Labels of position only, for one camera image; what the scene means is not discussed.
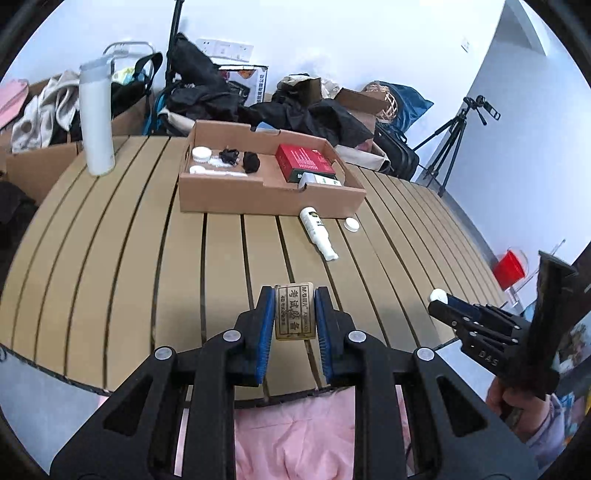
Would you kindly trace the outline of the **right hand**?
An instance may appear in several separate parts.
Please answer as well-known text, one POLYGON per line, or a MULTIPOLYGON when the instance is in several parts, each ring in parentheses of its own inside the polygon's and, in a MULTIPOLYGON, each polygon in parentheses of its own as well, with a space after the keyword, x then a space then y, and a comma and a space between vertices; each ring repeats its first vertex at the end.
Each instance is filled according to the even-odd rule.
POLYGON ((506 386, 499 378, 495 378, 488 389, 486 404, 494 413, 501 415, 503 403, 521 411, 512 431, 522 442, 527 442, 540 430, 551 406, 549 395, 541 399, 530 392, 506 386))

